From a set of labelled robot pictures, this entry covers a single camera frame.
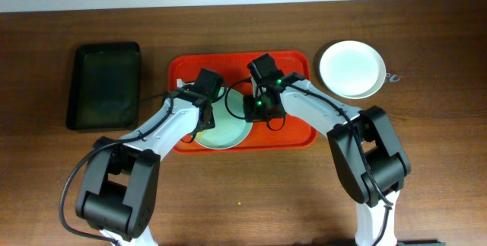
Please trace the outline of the light green plate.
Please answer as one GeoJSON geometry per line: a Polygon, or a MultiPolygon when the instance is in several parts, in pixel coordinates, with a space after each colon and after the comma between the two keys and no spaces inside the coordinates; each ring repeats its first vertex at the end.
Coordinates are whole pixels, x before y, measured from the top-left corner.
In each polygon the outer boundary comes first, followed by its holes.
{"type": "Polygon", "coordinates": [[[199,145],[207,149],[223,150],[235,147],[247,138],[252,129],[252,123],[228,113],[224,97],[212,104],[212,113],[215,127],[197,133],[195,139],[199,145]]]}

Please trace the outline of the white plate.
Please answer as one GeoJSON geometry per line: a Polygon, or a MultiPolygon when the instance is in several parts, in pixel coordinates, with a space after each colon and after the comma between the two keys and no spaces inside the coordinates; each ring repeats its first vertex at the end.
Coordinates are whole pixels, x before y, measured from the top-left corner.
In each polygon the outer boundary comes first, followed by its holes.
{"type": "Polygon", "coordinates": [[[334,94],[360,94],[370,88],[382,88],[386,73],[379,52],[355,40],[334,43],[320,57],[320,78],[334,94]]]}

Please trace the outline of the light blue plate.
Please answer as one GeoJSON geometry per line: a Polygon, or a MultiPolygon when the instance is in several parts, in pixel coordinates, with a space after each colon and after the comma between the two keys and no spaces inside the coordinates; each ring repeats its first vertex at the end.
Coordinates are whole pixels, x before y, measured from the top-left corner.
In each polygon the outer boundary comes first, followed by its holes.
{"type": "Polygon", "coordinates": [[[345,94],[342,92],[337,92],[336,95],[343,97],[343,98],[347,98],[347,99],[354,99],[354,100],[355,99],[364,99],[364,98],[368,98],[368,97],[371,97],[372,95],[376,94],[380,89],[381,89],[381,87],[370,88],[370,89],[368,89],[365,92],[360,93],[360,94],[345,94]]]}

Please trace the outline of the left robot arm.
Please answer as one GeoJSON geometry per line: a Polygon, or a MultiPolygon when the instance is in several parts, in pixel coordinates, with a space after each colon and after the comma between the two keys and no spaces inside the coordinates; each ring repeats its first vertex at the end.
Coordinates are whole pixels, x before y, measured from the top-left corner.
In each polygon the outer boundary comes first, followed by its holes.
{"type": "Polygon", "coordinates": [[[78,217],[112,245],[153,245],[148,223],[154,212],[160,163],[184,137],[215,127],[212,105],[226,82],[201,69],[193,83],[165,93],[161,109],[120,139],[99,138],[79,162],[85,166],[75,205],[78,217]]]}

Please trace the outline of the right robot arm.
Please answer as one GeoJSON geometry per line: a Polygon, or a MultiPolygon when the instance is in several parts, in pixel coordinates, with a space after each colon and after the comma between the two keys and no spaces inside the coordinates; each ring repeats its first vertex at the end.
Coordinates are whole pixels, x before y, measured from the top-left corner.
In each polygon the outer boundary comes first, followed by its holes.
{"type": "Polygon", "coordinates": [[[243,100],[247,122],[296,117],[324,135],[340,184],[355,201],[357,245],[396,245],[394,212],[411,164],[386,112],[362,110],[315,88],[303,75],[285,74],[264,54],[247,68],[253,93],[243,100]]]}

